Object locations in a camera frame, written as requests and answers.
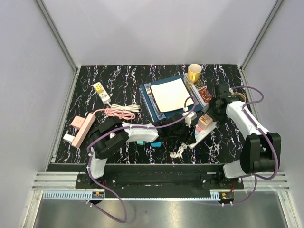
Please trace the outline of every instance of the cable tie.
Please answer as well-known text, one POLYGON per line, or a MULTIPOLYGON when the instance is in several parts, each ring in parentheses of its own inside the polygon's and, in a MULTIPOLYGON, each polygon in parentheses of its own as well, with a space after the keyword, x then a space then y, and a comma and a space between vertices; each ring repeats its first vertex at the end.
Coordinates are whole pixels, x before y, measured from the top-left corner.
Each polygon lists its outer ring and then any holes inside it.
POLYGON ((119 119, 122 119, 122 118, 123 118, 123 116, 124 116, 124 112, 125 112, 125 110, 123 110, 123 111, 122 111, 122 113, 120 114, 119 119))
POLYGON ((261 127, 262 127, 262 125, 258 124, 258 125, 256 126, 256 129, 257 129, 257 130, 258 130, 259 128, 262 129, 261 127))

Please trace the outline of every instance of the white plug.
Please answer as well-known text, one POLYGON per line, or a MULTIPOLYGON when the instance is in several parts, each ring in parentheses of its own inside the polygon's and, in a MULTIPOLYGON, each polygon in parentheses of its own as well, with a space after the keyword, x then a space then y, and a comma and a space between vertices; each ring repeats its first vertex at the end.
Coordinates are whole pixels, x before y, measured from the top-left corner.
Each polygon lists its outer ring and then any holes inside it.
POLYGON ((99 94, 98 96, 100 97, 100 99, 102 100, 102 102, 104 104, 111 102, 111 98, 106 92, 103 92, 103 93, 99 94))
POLYGON ((186 119, 185 119, 186 125, 187 125, 188 127, 190 127, 192 121, 193 121, 196 117, 197 117, 197 116, 196 116, 196 112, 191 112, 191 113, 186 117, 186 119))
POLYGON ((63 140, 72 143, 72 141, 75 139, 74 136, 70 135, 70 134, 65 134, 65 136, 63 136, 63 140))

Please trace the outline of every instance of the power strip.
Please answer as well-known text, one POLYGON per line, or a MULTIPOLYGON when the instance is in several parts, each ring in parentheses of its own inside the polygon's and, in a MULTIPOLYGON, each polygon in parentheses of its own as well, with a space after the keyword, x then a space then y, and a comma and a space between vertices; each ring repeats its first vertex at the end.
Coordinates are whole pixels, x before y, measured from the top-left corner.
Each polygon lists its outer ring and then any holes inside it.
POLYGON ((100 82, 95 83, 93 87, 104 104, 111 102, 109 94, 106 92, 105 88, 100 82))

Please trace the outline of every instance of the white wall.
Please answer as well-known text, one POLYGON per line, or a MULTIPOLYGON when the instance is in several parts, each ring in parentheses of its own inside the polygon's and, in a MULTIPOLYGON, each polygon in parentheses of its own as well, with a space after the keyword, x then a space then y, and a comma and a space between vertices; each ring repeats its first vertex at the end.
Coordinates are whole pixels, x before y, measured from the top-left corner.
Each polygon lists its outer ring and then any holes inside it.
POLYGON ((73 73, 33 0, 2 0, 0 31, 0 227, 16 228, 73 73))
POLYGON ((304 1, 285 1, 245 69, 265 94, 257 105, 262 123, 282 137, 281 168, 304 224, 304 1))
POLYGON ((44 0, 77 65, 242 64, 275 0, 44 0))

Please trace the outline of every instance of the fork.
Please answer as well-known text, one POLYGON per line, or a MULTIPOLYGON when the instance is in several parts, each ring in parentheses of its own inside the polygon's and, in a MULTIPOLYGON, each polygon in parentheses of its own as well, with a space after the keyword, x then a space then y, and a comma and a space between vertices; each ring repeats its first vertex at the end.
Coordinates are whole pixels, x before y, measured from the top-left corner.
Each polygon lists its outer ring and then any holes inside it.
POLYGON ((157 112, 157 115, 158 115, 159 117, 162 117, 163 114, 159 111, 159 109, 158 109, 158 107, 157 107, 157 105, 156 105, 156 102, 155 102, 155 100, 154 100, 154 97, 153 97, 152 90, 151 90, 151 87, 150 87, 150 86, 147 86, 147 87, 146 87, 146 92, 147 92, 147 95, 148 95, 148 97, 150 98, 150 100, 153 102, 153 106, 155 107, 155 110, 156 110, 156 112, 157 112))

